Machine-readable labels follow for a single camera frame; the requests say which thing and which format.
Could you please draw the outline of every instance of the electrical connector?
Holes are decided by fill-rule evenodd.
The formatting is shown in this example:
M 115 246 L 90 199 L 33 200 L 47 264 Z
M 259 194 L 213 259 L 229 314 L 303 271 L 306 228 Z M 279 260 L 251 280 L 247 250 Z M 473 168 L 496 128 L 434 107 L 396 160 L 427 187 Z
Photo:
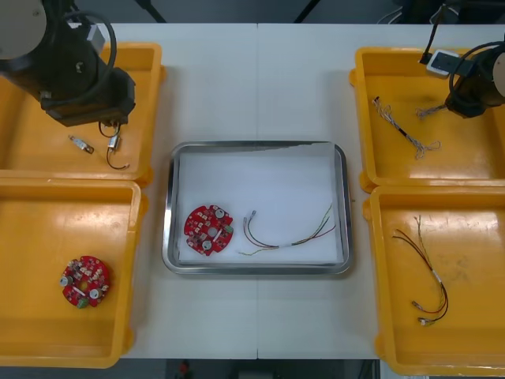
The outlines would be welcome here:
M 418 317 L 417 320 L 421 323 L 422 326 L 429 325 L 433 320 L 430 318 Z
M 415 306 L 416 308 L 418 308 L 419 310 L 424 310 L 423 307 L 421 306 L 421 304 L 419 304 L 418 302 L 412 301 L 412 305 Z

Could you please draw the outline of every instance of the table surface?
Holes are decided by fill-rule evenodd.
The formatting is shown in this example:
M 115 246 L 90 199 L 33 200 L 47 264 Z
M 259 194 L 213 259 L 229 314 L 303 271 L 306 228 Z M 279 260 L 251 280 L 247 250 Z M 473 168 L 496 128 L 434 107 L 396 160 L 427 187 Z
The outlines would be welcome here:
M 156 42 L 162 84 L 134 273 L 131 358 L 375 358 L 376 304 L 361 155 L 348 74 L 363 46 L 424 47 L 429 25 L 116 24 Z M 441 26 L 434 47 L 473 47 L 503 27 Z M 351 270 L 339 277 L 178 276 L 156 248 L 162 161 L 183 141 L 326 140 L 346 154 Z

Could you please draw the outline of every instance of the red circuit board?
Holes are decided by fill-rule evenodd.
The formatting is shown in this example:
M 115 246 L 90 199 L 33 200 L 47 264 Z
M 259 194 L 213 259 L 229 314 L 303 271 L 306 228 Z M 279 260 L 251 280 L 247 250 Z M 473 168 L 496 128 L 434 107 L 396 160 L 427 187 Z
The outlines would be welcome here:
M 217 205 L 201 206 L 188 216 L 184 225 L 184 234 L 189 247 L 202 255 L 219 253 L 231 241 L 234 229 L 231 223 L 234 219 Z
M 109 269 L 100 259 L 83 256 L 79 261 L 70 261 L 62 274 L 60 285 L 64 287 L 63 295 L 73 306 L 97 306 L 109 290 Z

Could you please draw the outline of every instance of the floor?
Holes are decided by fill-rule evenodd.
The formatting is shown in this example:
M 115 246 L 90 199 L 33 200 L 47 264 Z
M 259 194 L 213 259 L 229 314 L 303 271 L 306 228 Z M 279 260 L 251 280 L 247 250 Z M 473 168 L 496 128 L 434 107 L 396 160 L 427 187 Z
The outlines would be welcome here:
M 245 373 L 255 373 L 251 378 L 276 379 L 355 379 L 363 361 L 232 361 L 191 360 L 192 379 L 242 379 Z M 175 379 L 179 378 L 178 359 L 121 359 L 107 370 L 26 369 L 0 368 L 0 377 L 9 379 Z M 362 377 L 372 379 L 372 370 Z

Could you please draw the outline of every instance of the white paper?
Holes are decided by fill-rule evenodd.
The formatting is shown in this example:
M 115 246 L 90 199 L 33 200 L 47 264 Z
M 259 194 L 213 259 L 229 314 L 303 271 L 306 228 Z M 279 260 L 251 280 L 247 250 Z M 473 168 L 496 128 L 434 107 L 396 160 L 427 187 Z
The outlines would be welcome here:
M 338 264 L 343 262 L 339 220 L 327 235 L 299 246 L 261 251 L 243 232 L 243 218 L 256 215 L 251 230 L 270 245 L 285 245 L 316 231 L 328 207 L 335 225 L 335 152 L 332 144 L 254 152 L 182 153 L 179 169 L 178 248 L 181 263 Z M 202 256 L 186 244 L 183 227 L 201 205 L 218 205 L 233 218 L 234 235 L 220 253 Z

